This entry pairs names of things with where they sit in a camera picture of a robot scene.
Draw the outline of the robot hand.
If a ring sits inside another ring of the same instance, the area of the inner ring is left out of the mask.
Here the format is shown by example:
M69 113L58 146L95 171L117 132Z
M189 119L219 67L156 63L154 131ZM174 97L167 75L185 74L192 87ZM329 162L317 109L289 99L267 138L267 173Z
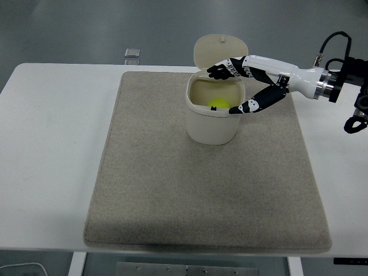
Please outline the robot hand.
M263 111L284 99L289 92L299 92L313 99L324 70L300 69L290 63L249 55L225 59L206 71L215 80L245 77L268 85L251 99L229 110L230 114L244 114Z

